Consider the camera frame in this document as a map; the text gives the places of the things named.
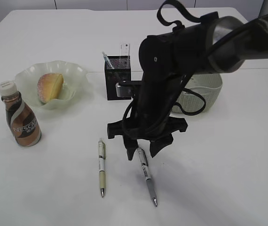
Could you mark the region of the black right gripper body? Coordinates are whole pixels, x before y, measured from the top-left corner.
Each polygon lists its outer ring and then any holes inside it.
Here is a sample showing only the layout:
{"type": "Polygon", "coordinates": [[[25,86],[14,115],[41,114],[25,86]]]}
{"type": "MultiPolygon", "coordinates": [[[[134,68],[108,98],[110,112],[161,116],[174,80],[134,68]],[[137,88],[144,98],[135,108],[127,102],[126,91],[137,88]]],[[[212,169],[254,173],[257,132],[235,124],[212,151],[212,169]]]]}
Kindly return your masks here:
{"type": "Polygon", "coordinates": [[[107,136],[132,140],[156,141],[173,138],[176,131],[185,132],[188,124],[184,118],[170,116],[172,105],[176,103],[174,94],[151,95],[135,94],[126,108],[122,119],[107,124],[107,136]]]}

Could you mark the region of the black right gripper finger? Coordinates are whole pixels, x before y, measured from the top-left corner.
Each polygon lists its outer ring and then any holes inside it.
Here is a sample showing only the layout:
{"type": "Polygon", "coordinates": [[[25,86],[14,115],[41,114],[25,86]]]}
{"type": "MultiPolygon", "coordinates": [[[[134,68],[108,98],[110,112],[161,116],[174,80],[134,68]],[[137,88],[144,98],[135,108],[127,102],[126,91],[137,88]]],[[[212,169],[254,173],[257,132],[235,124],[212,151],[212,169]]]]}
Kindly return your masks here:
{"type": "Polygon", "coordinates": [[[150,155],[151,157],[155,157],[163,148],[171,145],[173,142],[173,138],[161,138],[156,141],[150,142],[150,155]]]}
{"type": "Polygon", "coordinates": [[[126,148],[128,160],[131,161],[133,159],[136,149],[138,148],[138,142],[137,140],[124,138],[124,146],[126,148]]]}

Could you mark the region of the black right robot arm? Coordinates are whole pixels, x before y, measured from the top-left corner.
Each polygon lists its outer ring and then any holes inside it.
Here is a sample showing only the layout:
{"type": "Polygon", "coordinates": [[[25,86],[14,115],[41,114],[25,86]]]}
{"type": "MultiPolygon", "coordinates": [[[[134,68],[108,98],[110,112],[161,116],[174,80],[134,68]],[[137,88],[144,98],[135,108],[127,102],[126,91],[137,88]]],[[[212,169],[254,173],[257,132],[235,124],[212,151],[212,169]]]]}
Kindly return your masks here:
{"type": "Polygon", "coordinates": [[[122,120],[108,124],[108,138],[122,136],[129,160],[138,140],[148,140],[155,156],[173,142],[174,132],[186,131],[185,119],[170,112],[194,74],[232,73],[246,60],[268,59],[268,15],[242,23],[213,12],[193,22],[147,36],[139,47],[142,79],[116,84],[118,94],[133,100],[122,120]]]}

